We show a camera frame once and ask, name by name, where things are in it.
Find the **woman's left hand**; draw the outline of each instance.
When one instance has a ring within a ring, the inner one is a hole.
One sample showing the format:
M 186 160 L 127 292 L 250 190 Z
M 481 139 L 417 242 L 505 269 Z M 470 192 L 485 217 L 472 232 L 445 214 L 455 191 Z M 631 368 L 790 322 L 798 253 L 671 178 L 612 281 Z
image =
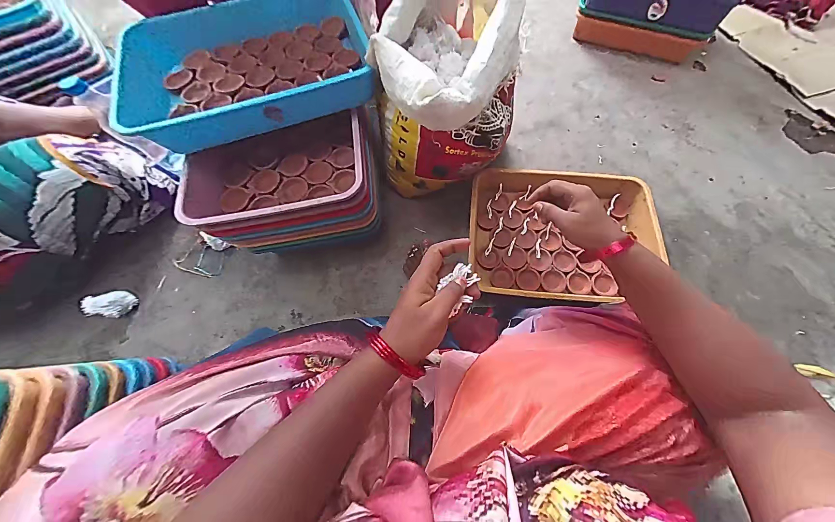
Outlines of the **woman's left hand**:
M 455 280 L 437 293 L 440 278 L 453 269 L 452 266 L 449 269 L 444 266 L 445 258 L 466 252 L 469 248 L 468 239 L 432 245 L 402 290 L 381 336 L 405 361 L 417 364 L 440 344 L 446 335 L 450 312 L 463 293 L 475 298 L 481 295 L 475 284 L 466 291 L 465 279 Z

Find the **concrete floor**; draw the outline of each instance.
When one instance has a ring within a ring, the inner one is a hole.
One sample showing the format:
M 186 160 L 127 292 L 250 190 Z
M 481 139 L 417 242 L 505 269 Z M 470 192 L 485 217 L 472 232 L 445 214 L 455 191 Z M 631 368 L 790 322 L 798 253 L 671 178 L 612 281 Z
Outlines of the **concrete floor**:
M 114 2 L 76 4 L 107 38 L 134 18 Z M 580 45 L 574 23 L 574 3 L 528 1 L 515 122 L 498 162 L 642 177 L 673 267 L 794 362 L 835 372 L 835 191 L 825 190 L 835 186 L 835 155 L 808 154 L 781 131 L 786 109 L 806 108 L 723 37 L 700 72 Z M 118 242 L 85 288 L 1 326 L 0 367 L 145 354 L 192 362 L 260 326 L 387 314 L 409 245 L 467 234 L 469 192 L 466 184 L 409 201 L 385 188 L 376 241 L 293 255 L 232 252 L 213 279 L 173 266 L 195 233 L 162 217 Z M 81 297 L 115 289 L 140 297 L 136 313 L 79 312 Z M 703 520 L 745 516 L 728 486 L 699 510 Z

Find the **red thread bracelet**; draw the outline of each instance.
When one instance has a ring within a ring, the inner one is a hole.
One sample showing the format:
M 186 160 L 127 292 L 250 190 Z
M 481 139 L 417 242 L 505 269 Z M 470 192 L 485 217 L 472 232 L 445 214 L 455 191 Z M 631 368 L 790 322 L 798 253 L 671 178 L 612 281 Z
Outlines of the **red thread bracelet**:
M 398 371 L 399 374 L 405 377 L 417 380 L 423 377 L 426 372 L 423 368 L 419 368 L 413 364 L 402 359 L 395 350 L 391 349 L 385 339 L 378 335 L 378 329 L 370 329 L 365 334 L 366 339 L 369 340 L 369 347 L 372 348 L 383 361 L 389 363 L 389 366 Z

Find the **plastic bottle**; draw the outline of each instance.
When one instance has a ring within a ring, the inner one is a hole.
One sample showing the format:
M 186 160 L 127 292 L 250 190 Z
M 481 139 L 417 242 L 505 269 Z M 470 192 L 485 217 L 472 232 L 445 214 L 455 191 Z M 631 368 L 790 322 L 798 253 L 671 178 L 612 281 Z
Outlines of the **plastic bottle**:
M 182 156 L 182 154 L 170 152 L 168 148 L 157 145 L 145 137 L 122 136 L 115 132 L 109 124 L 111 96 L 90 88 L 86 80 L 83 80 L 78 76 L 70 76 L 61 80 L 58 87 L 64 94 L 73 97 L 73 103 L 88 107 L 89 110 L 96 115 L 96 119 L 99 120 L 99 126 L 102 127 L 103 131 L 107 132 L 116 140 L 140 152 L 146 158 L 149 166 L 153 166 L 161 162 L 168 164 L 180 163 L 180 158 L 176 156 Z

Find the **woman's right hand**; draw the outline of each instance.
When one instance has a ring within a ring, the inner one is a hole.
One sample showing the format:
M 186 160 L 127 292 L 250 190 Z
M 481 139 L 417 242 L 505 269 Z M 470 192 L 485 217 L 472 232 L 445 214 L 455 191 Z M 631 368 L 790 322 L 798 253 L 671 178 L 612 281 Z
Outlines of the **woman's right hand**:
M 553 226 L 576 246 L 600 250 L 627 235 L 608 216 L 601 200 L 585 185 L 553 179 L 531 194 L 530 201 L 540 220 Z

